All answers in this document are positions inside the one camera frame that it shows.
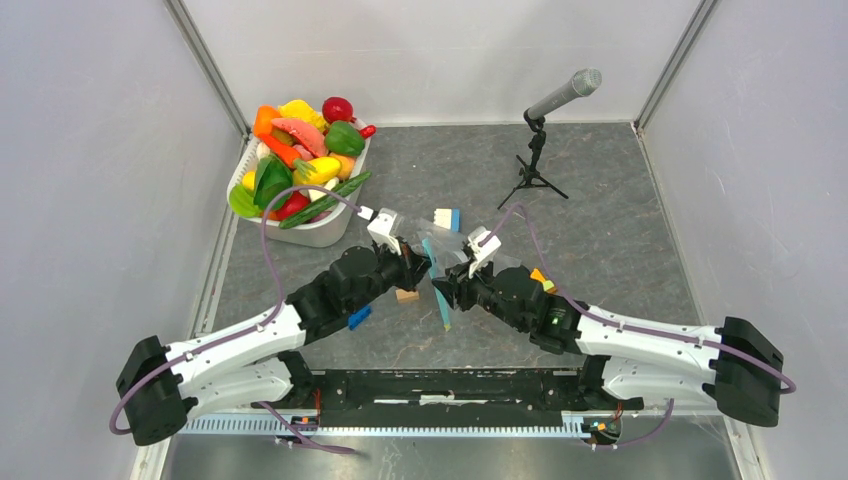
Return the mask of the clear zip top bag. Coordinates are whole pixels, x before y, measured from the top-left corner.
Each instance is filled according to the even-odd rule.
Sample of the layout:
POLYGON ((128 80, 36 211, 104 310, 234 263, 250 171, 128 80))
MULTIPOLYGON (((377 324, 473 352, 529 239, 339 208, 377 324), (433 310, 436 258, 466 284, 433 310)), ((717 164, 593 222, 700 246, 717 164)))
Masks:
MULTIPOLYGON (((429 270, 431 280, 445 276, 447 269, 469 260, 469 256, 462 250, 467 235, 451 228, 443 228, 427 219, 418 219, 414 225, 421 245, 431 260, 432 265, 429 270)), ((500 252, 493 258, 493 263, 494 273, 509 267, 521 266, 519 259, 500 252)), ((446 297, 438 290, 435 291, 443 327, 445 331, 450 331, 454 310, 449 307, 446 297)))

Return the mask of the green toy cucumber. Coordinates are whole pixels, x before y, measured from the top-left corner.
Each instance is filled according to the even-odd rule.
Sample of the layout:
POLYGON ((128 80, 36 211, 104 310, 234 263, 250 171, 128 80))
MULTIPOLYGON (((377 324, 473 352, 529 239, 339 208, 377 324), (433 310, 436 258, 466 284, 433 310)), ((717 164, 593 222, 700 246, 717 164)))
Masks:
POLYGON ((294 194, 295 192, 309 190, 323 193, 323 196, 316 201, 310 202, 306 207, 300 209, 299 211, 292 213, 286 218, 280 220, 278 228, 285 230, 302 225, 308 220, 317 217, 324 211, 334 208, 339 203, 342 203, 346 208, 352 210, 357 214, 364 212, 366 208, 357 205, 353 200, 349 198, 349 196, 353 193, 357 193, 359 189, 371 177, 372 172, 365 171, 363 173, 360 173, 359 175, 354 176, 352 179, 335 186, 332 189, 327 189, 325 187, 316 185, 299 185, 290 187, 289 189, 285 190, 285 193, 294 194))

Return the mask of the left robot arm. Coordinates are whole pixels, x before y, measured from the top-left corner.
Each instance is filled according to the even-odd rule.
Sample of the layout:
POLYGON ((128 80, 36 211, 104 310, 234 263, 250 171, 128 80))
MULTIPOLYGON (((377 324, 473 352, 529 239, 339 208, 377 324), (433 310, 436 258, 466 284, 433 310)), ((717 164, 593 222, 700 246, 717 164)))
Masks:
POLYGON ((306 405, 313 379, 278 354, 346 328, 356 312, 393 288, 414 289, 432 262, 407 243, 345 250, 312 281, 255 317, 203 338, 164 345, 138 341, 116 381, 120 400, 109 420, 138 446, 165 440, 191 419, 240 404, 283 400, 306 405))

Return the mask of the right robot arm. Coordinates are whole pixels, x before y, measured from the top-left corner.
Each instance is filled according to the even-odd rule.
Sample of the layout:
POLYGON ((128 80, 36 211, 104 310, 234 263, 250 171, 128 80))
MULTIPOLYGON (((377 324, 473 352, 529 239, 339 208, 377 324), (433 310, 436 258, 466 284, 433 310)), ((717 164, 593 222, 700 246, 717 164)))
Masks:
POLYGON ((779 422, 784 357, 747 320, 684 326, 614 314, 544 291, 525 267, 458 265, 433 285, 454 310, 479 307, 544 351, 585 356, 577 392, 591 408, 674 399, 754 426, 779 422))

